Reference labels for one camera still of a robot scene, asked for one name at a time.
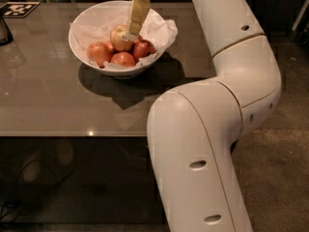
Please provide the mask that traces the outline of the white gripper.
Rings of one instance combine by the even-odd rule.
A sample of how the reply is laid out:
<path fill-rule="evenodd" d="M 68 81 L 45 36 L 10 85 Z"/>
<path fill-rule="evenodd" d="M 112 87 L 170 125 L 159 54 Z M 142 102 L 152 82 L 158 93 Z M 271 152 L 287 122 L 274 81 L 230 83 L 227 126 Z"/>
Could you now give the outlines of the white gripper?
<path fill-rule="evenodd" d="M 126 32 L 123 36 L 126 42 L 133 42 L 138 38 L 150 8 L 150 0 L 131 0 Z"/>

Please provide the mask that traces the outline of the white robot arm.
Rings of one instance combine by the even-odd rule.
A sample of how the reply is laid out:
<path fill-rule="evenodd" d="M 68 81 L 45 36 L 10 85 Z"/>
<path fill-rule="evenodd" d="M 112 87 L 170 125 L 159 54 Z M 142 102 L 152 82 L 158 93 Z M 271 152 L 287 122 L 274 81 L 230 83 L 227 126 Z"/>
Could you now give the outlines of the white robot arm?
<path fill-rule="evenodd" d="M 253 232 L 231 149 L 278 104 L 281 74 L 245 0 L 192 0 L 215 75 L 163 93 L 147 122 L 170 232 Z"/>

